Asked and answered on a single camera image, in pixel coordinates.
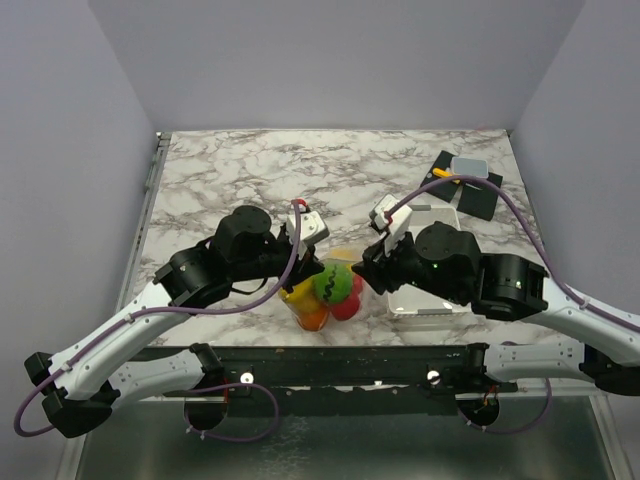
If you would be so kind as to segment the dark green toy melon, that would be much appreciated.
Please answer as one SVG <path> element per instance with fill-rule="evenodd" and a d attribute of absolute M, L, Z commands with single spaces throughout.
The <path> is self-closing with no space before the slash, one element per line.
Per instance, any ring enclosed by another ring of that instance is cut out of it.
<path fill-rule="evenodd" d="M 329 264 L 313 277 L 315 295 L 328 305 L 341 303 L 351 294 L 352 279 L 353 273 L 345 264 Z"/>

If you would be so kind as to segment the clear zip top bag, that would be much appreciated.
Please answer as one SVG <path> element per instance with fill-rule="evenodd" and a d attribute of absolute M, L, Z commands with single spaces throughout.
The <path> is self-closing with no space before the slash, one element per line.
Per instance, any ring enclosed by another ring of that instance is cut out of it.
<path fill-rule="evenodd" d="M 359 320 L 369 310 L 373 295 L 370 286 L 353 271 L 360 261 L 354 248 L 340 247 L 322 259 L 324 270 L 293 287 L 281 289 L 285 304 L 300 328 L 317 332 L 328 323 Z"/>

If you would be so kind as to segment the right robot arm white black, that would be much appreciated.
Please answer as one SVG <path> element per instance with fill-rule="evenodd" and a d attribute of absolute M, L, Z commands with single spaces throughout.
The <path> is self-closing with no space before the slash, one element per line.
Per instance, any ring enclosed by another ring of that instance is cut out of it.
<path fill-rule="evenodd" d="M 411 285 L 491 320 L 521 321 L 566 335 L 547 345 L 491 345 L 459 367 L 481 391 L 494 380 L 574 378 L 623 396 L 639 393 L 639 317 L 567 293 L 547 270 L 513 254 L 484 254 L 473 234 L 436 222 L 391 250 L 368 247 L 354 272 L 377 293 Z"/>

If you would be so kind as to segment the orange toy fruit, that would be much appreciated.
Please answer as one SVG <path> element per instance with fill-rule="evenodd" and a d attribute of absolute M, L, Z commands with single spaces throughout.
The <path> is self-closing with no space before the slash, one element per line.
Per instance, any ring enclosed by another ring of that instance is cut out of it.
<path fill-rule="evenodd" d="M 300 312 L 297 315 L 298 325 L 311 332 L 317 332 L 324 328 L 329 318 L 329 310 L 320 308 L 313 312 Z"/>

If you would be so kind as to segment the small red toy fruit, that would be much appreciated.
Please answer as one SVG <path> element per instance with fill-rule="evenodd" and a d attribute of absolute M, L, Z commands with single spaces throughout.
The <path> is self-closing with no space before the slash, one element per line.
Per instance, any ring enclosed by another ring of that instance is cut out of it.
<path fill-rule="evenodd" d="M 359 296 L 362 293 L 363 289 L 363 279 L 358 275 L 354 275 L 352 279 L 352 293 Z"/>

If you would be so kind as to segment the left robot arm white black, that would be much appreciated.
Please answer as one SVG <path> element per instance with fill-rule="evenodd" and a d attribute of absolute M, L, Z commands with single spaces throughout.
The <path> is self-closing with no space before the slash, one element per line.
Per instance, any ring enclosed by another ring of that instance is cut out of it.
<path fill-rule="evenodd" d="M 128 305 L 85 338 L 60 352 L 28 357 L 24 365 L 35 388 L 27 398 L 42 398 L 49 422 L 43 430 L 78 437 L 122 404 L 188 390 L 206 395 L 222 385 L 224 367 L 204 344 L 156 360 L 134 358 L 189 318 L 215 314 L 213 304 L 233 293 L 237 282 L 276 279 L 245 305 L 251 310 L 321 272 L 315 246 L 328 237 L 328 227 L 304 201 L 295 199 L 292 206 L 277 235 L 266 211 L 236 208 L 211 237 L 175 253 Z"/>

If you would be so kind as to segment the red toy apple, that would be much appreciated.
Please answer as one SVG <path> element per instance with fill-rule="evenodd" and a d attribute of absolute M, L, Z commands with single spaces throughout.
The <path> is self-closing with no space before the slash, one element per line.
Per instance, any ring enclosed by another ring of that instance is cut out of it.
<path fill-rule="evenodd" d="M 358 296 L 348 297 L 341 303 L 330 306 L 331 315 L 338 321 L 347 321 L 353 318 L 360 310 L 361 302 Z"/>

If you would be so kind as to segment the yellow toy mango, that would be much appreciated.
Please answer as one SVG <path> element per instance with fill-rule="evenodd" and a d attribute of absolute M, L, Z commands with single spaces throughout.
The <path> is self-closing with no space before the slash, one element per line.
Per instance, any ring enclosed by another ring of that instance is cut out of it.
<path fill-rule="evenodd" d="M 279 296 L 285 303 L 292 305 L 300 311 L 312 311 L 320 305 L 315 295 L 314 281 L 312 278 L 308 278 L 295 285 L 291 292 L 282 288 L 279 291 Z"/>

